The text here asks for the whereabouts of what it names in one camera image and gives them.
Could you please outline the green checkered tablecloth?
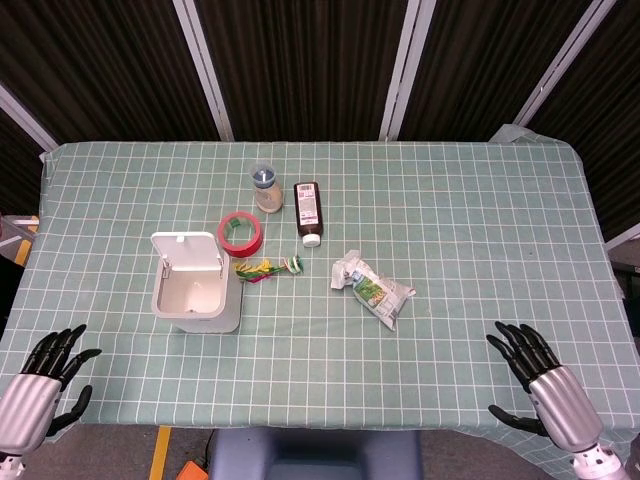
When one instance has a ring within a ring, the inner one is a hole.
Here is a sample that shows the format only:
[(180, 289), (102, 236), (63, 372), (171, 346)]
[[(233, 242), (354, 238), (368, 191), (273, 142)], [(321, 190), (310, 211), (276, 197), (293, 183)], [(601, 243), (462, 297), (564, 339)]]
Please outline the green checkered tablecloth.
[[(304, 272), (243, 291), (239, 327), (191, 334), (152, 311), (158, 231), (214, 232), (253, 211), (249, 171), (271, 163), (320, 188), (321, 244), (295, 208), (262, 215), (260, 258)], [(389, 330), (331, 288), (350, 250), (413, 287)], [(61, 409), (93, 388), (85, 423), (181, 427), (446, 428), (513, 449), (562, 479), (568, 456), (500, 424), (532, 405), (486, 336), (531, 325), (584, 386), (601, 440), (627, 457), (640, 434), (640, 357), (581, 160), (568, 144), (511, 142), (87, 142), (44, 157), (40, 229), (0, 340), (0, 392), (36, 343), (87, 326), (99, 348)]]

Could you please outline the brown medicine bottle white cap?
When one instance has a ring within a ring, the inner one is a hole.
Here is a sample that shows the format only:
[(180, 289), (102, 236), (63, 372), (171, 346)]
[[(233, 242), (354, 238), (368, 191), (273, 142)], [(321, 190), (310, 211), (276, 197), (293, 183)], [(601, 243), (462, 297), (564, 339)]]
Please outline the brown medicine bottle white cap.
[(317, 247), (321, 244), (324, 222), (319, 186), (315, 181), (294, 185), (296, 225), (303, 246)]

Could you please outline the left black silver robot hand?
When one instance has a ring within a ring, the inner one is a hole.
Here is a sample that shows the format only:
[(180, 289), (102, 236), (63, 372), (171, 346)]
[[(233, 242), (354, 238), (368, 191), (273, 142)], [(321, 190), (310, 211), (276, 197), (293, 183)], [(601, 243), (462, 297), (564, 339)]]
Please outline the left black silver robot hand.
[(75, 343), (86, 331), (74, 329), (51, 332), (41, 339), (27, 357), (20, 372), (0, 397), (0, 462), (37, 449), (45, 439), (69, 427), (86, 411), (93, 388), (81, 390), (72, 409), (56, 413), (62, 394), (81, 367), (102, 353), (99, 348), (71, 355)]

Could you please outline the red tape roll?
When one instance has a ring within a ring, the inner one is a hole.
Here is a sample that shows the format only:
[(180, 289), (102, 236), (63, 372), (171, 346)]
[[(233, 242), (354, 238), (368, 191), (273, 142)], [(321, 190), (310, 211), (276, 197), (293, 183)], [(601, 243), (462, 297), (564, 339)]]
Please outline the red tape roll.
[(256, 254), (263, 243), (262, 227), (250, 213), (236, 211), (225, 216), (217, 228), (222, 249), (234, 258), (246, 258)]

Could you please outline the yellow green red twist ties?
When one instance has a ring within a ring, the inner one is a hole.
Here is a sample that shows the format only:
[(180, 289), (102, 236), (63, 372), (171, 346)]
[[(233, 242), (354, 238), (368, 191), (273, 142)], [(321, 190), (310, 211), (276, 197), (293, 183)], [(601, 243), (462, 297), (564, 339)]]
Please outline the yellow green red twist ties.
[(304, 272), (303, 262), (298, 255), (283, 257), (278, 262), (272, 263), (264, 259), (259, 264), (250, 262), (235, 263), (234, 271), (240, 280), (249, 283), (258, 283), (280, 273), (298, 275)]

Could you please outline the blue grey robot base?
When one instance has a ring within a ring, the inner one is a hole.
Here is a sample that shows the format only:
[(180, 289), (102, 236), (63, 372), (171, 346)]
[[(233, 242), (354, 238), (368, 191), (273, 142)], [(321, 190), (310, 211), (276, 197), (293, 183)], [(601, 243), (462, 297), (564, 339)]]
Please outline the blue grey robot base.
[(416, 430), (219, 429), (208, 459), (209, 480), (423, 480)]

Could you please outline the crumpled white green wrapper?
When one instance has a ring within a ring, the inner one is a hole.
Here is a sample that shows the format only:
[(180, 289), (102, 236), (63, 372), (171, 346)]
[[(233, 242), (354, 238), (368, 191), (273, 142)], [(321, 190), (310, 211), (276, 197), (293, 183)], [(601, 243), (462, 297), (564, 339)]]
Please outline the crumpled white green wrapper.
[(342, 290), (345, 286), (350, 286), (356, 300), (391, 331), (396, 330), (405, 302), (415, 295), (413, 287), (379, 276), (358, 250), (348, 251), (332, 266), (331, 288)]

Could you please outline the clear jar with blue cap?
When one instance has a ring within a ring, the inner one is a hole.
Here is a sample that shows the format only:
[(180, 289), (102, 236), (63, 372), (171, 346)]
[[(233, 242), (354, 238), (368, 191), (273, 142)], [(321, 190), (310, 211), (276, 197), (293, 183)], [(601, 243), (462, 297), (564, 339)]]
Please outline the clear jar with blue cap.
[(283, 205), (283, 191), (276, 179), (274, 167), (267, 162), (256, 162), (250, 171), (257, 207), (265, 213), (276, 213)]

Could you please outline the white open-lid box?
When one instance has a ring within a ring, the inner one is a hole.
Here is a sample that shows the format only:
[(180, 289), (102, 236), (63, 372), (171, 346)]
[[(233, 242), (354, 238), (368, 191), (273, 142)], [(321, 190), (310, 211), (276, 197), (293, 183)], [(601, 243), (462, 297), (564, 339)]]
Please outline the white open-lid box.
[(156, 232), (153, 313), (188, 333), (224, 334), (240, 324), (243, 285), (209, 232)]

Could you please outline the clear plastic storage box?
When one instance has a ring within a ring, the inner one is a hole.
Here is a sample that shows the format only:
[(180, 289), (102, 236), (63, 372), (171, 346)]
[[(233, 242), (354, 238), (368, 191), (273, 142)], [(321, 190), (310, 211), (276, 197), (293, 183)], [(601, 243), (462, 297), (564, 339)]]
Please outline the clear plastic storage box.
[(0, 255), (25, 267), (38, 230), (38, 216), (0, 215)]

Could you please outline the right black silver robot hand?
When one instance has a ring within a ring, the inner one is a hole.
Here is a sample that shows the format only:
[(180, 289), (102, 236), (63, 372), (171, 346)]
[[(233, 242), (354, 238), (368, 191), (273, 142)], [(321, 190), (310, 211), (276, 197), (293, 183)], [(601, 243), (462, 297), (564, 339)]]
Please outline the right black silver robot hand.
[(576, 453), (594, 447), (603, 423), (573, 372), (561, 364), (531, 326), (499, 321), (495, 326), (504, 338), (488, 334), (486, 339), (506, 360), (536, 416), (519, 417), (497, 405), (489, 406), (489, 412), (511, 428), (549, 438), (564, 451)]

